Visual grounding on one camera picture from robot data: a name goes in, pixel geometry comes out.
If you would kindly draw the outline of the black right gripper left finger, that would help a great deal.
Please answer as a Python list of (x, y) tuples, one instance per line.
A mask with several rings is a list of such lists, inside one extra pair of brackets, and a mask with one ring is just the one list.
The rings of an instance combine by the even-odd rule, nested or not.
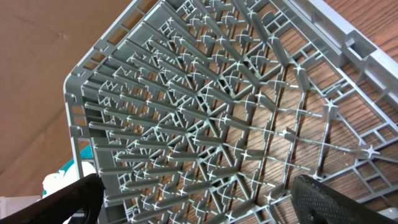
[(74, 214), (78, 215), (78, 223), (96, 223), (103, 206), (104, 190), (101, 177), (90, 174), (1, 219), (1, 223), (63, 223)]

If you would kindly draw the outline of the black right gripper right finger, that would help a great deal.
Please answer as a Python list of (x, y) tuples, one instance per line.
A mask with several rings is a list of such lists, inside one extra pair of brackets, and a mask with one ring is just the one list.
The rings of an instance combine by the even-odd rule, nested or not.
[(291, 195), (300, 224), (397, 223), (307, 175), (294, 178)]

